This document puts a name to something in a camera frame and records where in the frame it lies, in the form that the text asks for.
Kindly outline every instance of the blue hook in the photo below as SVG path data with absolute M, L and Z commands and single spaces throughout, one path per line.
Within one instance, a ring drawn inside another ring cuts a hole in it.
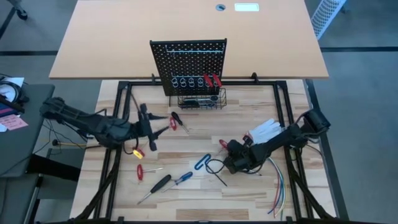
M 202 168 L 203 165 L 210 160 L 210 158 L 211 158 L 210 154 L 206 154 L 205 156 L 203 156 L 203 158 L 201 158 L 199 162 L 197 162 L 197 164 L 195 165 L 195 170 L 200 170 L 200 168 Z

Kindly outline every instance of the pink sticky note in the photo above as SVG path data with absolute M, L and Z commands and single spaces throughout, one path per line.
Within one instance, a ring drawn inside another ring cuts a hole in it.
M 0 124 L 4 125 L 10 131 L 28 125 L 23 119 L 14 114 L 0 118 Z

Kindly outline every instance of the wooden desk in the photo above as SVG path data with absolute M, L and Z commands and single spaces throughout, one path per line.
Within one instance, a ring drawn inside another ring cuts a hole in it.
M 150 40 L 225 38 L 224 78 L 328 77 L 303 0 L 99 0 L 77 2 L 50 78 L 158 77 Z
M 301 80 L 289 80 L 287 83 L 294 116 L 297 118 L 308 110 L 307 97 Z M 108 114 L 112 113 L 117 85 L 117 80 L 102 82 L 97 111 L 106 108 Z M 260 171 L 262 177 L 246 174 L 231 175 L 225 168 L 220 177 L 228 187 L 203 169 L 196 171 L 193 168 L 206 153 L 219 159 L 225 156 L 223 153 L 217 156 L 221 149 L 218 144 L 219 139 L 225 141 L 241 139 L 247 130 L 269 118 L 277 118 L 271 86 L 226 86 L 226 89 L 228 105 L 222 110 L 181 111 L 176 106 L 169 107 L 169 98 L 164 96 L 161 86 L 133 87 L 133 94 L 138 103 L 146 103 L 148 110 L 157 115 L 167 116 L 171 111 L 178 112 L 190 133 L 188 135 L 182 128 L 166 131 L 156 141 L 158 150 L 155 152 L 149 150 L 149 146 L 146 145 L 147 140 L 141 139 L 140 145 L 144 147 L 146 153 L 141 161 L 133 155 L 123 153 L 114 199 L 113 220 L 118 216 L 124 216 L 125 220 L 129 221 L 279 220 L 279 217 L 274 219 L 272 215 L 267 215 L 277 187 L 277 176 L 269 162 L 266 162 Z M 136 121 L 133 103 L 131 108 L 130 121 Z M 159 129 L 165 125 L 168 125 L 167 119 L 153 122 L 152 127 Z M 130 149 L 133 144 L 135 141 L 127 142 L 127 148 Z M 103 148 L 86 151 L 71 217 L 83 211 L 97 191 L 104 152 Z M 304 148 L 302 155 L 309 189 L 325 210 L 335 215 L 321 156 L 310 148 Z M 282 169 L 285 179 L 289 181 L 283 150 L 273 152 L 272 158 Z M 140 163 L 144 169 L 158 167 L 164 169 L 145 173 L 144 180 L 139 182 L 136 167 Z M 157 192 L 137 205 L 137 202 L 166 174 L 171 174 L 177 179 L 190 170 L 194 172 L 190 180 L 165 193 Z M 287 186 L 284 217 L 287 215 L 294 217 L 291 189 L 289 184 Z M 302 211 L 305 211 L 301 191 L 298 192 Z M 101 216 L 104 216 L 107 199 L 106 195 Z

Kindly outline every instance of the white label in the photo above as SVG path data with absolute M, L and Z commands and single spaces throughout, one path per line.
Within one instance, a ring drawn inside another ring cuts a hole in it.
M 235 3 L 235 11 L 238 12 L 258 12 L 260 6 L 258 3 Z

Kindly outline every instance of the blue-handled screwdriver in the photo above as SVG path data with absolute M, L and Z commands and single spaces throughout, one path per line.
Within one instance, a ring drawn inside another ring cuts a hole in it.
M 166 190 L 178 185 L 179 183 L 188 180 L 189 178 L 192 177 L 192 175 L 193 175 L 193 172 L 187 172 L 186 174 L 182 175 L 178 180 L 175 180 L 173 185 L 171 185 L 170 187 L 167 187 L 162 192 L 165 192 Z

